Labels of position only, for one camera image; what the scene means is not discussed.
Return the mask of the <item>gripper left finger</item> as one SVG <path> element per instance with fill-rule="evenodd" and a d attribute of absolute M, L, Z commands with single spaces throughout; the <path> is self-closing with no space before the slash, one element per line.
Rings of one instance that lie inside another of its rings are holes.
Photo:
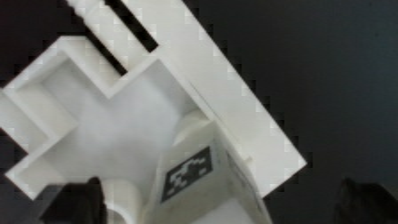
<path fill-rule="evenodd" d="M 43 224 L 107 224 L 102 181 L 68 183 L 42 215 Z"/>

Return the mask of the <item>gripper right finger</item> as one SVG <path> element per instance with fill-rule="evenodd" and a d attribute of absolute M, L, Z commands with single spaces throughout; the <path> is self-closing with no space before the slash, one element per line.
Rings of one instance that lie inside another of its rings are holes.
<path fill-rule="evenodd" d="M 333 224 L 398 224 L 398 199 L 379 183 L 342 180 Z"/>

